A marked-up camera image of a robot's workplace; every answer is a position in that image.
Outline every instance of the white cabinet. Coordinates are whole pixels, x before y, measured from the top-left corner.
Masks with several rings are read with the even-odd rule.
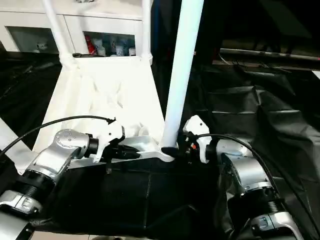
[[[114,45],[135,47],[142,53],[142,0],[53,0],[62,31],[72,53],[88,54],[85,39],[99,39],[107,56]],[[58,53],[41,0],[0,1],[0,41],[7,51]]]

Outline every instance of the black fabric backdrop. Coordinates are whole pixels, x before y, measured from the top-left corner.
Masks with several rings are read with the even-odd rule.
[[[18,136],[42,124],[61,67],[58,55],[0,54],[0,117]],[[32,149],[37,135],[36,131],[23,142]],[[0,193],[17,175],[13,162],[4,155],[0,159]]]
[[[171,64],[155,62],[152,68],[165,112]],[[33,76],[29,78],[33,85],[37,80],[41,86],[41,79],[45,76],[54,79],[59,71],[50,73],[46,69],[37,71],[37,75],[26,75]],[[34,87],[14,85],[9,92],[16,91],[16,95],[1,103],[1,117],[18,134],[25,119],[39,113],[32,106],[36,102],[42,104],[44,99],[48,101],[53,91],[52,87],[43,91],[43,96],[30,94],[24,100],[25,105],[19,101],[17,107],[10,107],[21,98],[19,95],[31,93]],[[198,114],[212,133],[250,139],[267,164],[272,158],[285,171],[320,225],[319,89],[320,81],[312,72],[197,67],[190,75],[182,124]],[[41,118],[41,114],[36,117],[40,122]],[[172,163],[145,159],[113,164],[111,174],[106,174],[103,166],[69,170],[33,224],[38,230],[57,233],[227,239],[231,225],[226,215],[224,186],[218,181],[214,162],[190,165],[183,159]],[[305,239],[318,239],[294,194],[281,175],[269,167]],[[1,190],[15,177],[13,165],[9,164],[1,174]],[[252,238],[247,232],[243,234],[238,239]]]

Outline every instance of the white pole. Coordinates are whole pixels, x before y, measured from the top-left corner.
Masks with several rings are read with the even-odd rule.
[[[66,61],[72,61],[72,54],[69,52],[67,42],[64,38],[62,28],[60,26],[57,14],[55,12],[54,6],[52,5],[51,0],[42,0],[46,16],[49,19],[51,24],[51,31],[56,43],[56,46],[59,50],[59,57],[62,64],[66,64]]]
[[[161,147],[175,147],[204,0],[182,0]]]
[[[142,58],[152,63],[151,55],[151,0],[142,0]]]
[[[16,140],[18,136],[11,130],[11,128],[0,118],[0,149],[3,150],[13,140]],[[15,168],[20,174],[30,165],[33,160],[33,154],[31,150],[22,141],[17,142],[12,148],[10,148],[5,155],[7,155],[15,165]]]

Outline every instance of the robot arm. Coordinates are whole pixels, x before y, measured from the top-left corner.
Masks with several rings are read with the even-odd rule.
[[[251,151],[228,139],[196,138],[195,135],[209,133],[209,128],[197,115],[186,122],[183,132],[185,142],[179,145],[182,146],[179,150],[163,148],[162,151],[173,157],[199,159],[204,164],[216,155],[217,164],[224,166],[224,174],[233,182],[233,187],[227,190],[228,196],[232,196],[228,199],[228,208],[233,225],[249,219],[255,236],[287,229],[297,240],[303,240],[295,221],[277,196],[275,186]]]
[[[104,147],[114,148],[125,138],[124,129],[117,122],[108,125]],[[57,132],[52,144],[41,151],[18,178],[12,188],[0,195],[0,239],[29,240],[34,229],[28,218],[42,210],[47,197],[53,191],[71,160],[102,155],[99,140],[89,134],[64,129]]]

